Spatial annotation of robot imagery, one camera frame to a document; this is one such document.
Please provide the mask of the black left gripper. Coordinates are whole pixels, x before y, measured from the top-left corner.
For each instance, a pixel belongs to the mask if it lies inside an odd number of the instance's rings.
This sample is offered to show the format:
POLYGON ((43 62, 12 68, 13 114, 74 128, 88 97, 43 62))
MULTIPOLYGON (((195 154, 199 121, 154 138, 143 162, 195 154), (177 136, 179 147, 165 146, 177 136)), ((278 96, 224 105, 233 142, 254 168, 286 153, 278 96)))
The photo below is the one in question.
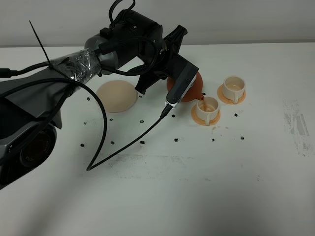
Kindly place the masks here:
MULTIPOLYGON (((165 68, 166 62, 169 60, 170 53, 178 53, 184 36, 188 33, 187 29, 178 25, 170 34, 163 39, 163 45, 158 49, 157 58, 154 66, 149 72, 140 75, 135 90, 141 94, 145 94, 146 90, 159 80, 167 79, 167 76, 162 71, 165 68)), ((143 49, 138 57, 147 65, 153 59, 153 49, 149 43, 142 43, 143 49)))

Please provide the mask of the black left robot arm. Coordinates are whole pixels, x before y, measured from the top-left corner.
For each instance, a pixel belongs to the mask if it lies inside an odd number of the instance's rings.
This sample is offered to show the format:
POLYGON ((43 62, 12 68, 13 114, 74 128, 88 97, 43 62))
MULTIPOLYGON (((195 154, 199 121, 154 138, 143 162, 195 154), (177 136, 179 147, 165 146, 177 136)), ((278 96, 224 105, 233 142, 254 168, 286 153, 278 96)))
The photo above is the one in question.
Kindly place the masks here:
POLYGON ((90 38, 84 50, 22 70, 0 71, 0 185, 5 187, 41 165, 54 149, 62 127, 65 100, 87 82, 105 74, 138 76, 144 94, 158 80, 175 83, 162 116, 179 103, 195 81, 198 68, 179 55, 187 30, 176 27, 166 37, 162 26, 122 10, 110 26, 90 38))

